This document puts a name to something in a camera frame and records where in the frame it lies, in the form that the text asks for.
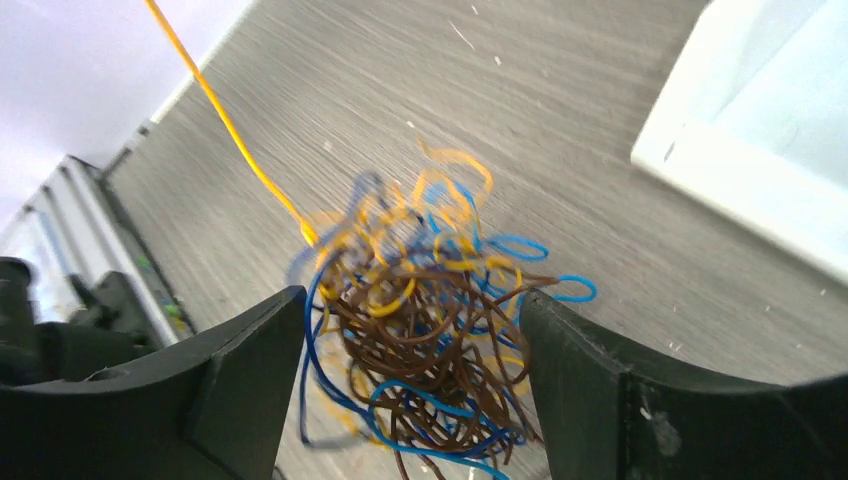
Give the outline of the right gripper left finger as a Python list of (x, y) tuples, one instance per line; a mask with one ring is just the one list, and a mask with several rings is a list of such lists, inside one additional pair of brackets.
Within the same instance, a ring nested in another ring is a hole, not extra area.
[(1, 391), (5, 479), (268, 479), (304, 338), (290, 286), (82, 381)]

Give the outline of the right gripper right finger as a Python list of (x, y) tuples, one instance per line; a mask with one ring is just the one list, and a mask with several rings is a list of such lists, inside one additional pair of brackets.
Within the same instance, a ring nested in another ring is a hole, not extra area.
[(520, 328), (555, 479), (843, 479), (847, 378), (781, 386), (633, 341), (533, 290)]

